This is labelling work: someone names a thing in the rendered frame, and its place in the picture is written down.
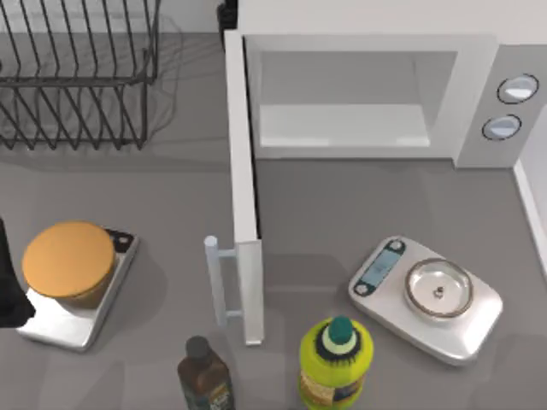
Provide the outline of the white microwave door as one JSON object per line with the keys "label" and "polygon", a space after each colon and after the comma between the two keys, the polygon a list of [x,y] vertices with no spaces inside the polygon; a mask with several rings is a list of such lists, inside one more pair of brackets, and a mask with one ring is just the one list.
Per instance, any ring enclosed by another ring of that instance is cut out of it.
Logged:
{"label": "white microwave door", "polygon": [[232,181],[233,241],[238,269],[244,342],[265,337],[262,240],[259,238],[250,136],[244,40],[236,30],[224,32],[226,97]]}

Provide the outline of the yellow-green bottle with green cap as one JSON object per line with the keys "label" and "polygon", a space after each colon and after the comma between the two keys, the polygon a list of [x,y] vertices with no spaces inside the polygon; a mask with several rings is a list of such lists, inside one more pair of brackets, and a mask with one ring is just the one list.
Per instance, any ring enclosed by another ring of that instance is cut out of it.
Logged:
{"label": "yellow-green bottle with green cap", "polygon": [[307,410],[348,410],[362,393],[374,345],[360,323],[339,315],[301,339],[298,392]]}

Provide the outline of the silver scale with bowl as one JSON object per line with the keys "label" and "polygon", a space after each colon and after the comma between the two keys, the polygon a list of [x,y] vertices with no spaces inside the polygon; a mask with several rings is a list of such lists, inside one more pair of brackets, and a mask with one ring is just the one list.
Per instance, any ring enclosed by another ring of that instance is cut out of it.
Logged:
{"label": "silver scale with bowl", "polygon": [[386,329],[452,366],[476,359],[503,311],[490,285],[404,236],[377,245],[350,279],[348,294]]}

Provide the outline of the brown bottle with black cap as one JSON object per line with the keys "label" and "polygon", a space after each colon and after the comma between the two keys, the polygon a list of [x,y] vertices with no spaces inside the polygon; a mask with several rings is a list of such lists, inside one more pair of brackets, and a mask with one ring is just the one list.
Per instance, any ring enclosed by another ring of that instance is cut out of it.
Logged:
{"label": "brown bottle with black cap", "polygon": [[236,410],[228,367],[206,337],[186,341],[177,373],[187,410]]}

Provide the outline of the black object behind microwave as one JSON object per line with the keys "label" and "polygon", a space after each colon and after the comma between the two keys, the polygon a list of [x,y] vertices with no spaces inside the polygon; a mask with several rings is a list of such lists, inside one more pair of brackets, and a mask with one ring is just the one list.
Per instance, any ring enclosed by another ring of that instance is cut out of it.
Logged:
{"label": "black object behind microwave", "polygon": [[221,31],[235,29],[238,26],[238,0],[221,0],[216,15]]}

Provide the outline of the orange round jar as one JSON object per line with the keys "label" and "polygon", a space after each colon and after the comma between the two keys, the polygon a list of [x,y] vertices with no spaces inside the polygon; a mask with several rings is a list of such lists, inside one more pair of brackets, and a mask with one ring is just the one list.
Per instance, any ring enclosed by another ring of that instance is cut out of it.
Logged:
{"label": "orange round jar", "polygon": [[113,277],[115,257],[114,243],[101,226],[64,220],[26,246],[21,269],[39,295],[71,307],[96,308]]}

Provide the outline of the pale microwave oven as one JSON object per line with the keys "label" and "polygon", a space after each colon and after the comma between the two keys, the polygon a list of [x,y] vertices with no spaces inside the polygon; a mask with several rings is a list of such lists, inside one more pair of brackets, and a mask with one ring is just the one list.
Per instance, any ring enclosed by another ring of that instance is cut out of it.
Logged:
{"label": "pale microwave oven", "polygon": [[[547,108],[547,0],[239,0],[263,159],[449,159],[512,167]],[[526,102],[505,80],[539,81]],[[514,114],[521,129],[482,127]]]}

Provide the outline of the grey microwave knob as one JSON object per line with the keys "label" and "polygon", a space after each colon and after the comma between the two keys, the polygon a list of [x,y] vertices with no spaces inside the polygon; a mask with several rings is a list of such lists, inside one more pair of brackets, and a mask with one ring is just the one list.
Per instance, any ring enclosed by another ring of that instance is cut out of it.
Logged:
{"label": "grey microwave knob", "polygon": [[503,141],[515,136],[521,129],[521,119],[514,114],[489,119],[482,127],[482,135],[491,141]]}
{"label": "grey microwave knob", "polygon": [[515,105],[528,101],[539,89],[538,79],[528,73],[505,79],[497,87],[497,98],[501,103]]}

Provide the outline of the silver square kitchen scale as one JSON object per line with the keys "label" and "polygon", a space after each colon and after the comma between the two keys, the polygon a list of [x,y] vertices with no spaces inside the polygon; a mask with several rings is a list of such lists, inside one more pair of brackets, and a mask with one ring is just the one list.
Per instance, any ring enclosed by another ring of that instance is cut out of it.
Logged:
{"label": "silver square kitchen scale", "polygon": [[20,336],[78,352],[85,352],[95,342],[139,245],[139,237],[130,232],[110,228],[106,232],[115,247],[115,263],[106,283],[97,292],[74,302],[41,296],[29,289],[26,296],[36,313],[16,329]]}

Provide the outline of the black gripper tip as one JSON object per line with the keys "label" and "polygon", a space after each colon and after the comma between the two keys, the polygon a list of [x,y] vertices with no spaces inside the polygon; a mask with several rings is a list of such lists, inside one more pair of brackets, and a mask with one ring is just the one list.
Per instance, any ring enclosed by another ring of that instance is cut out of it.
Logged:
{"label": "black gripper tip", "polygon": [[0,329],[19,328],[35,313],[16,277],[5,225],[0,217]]}

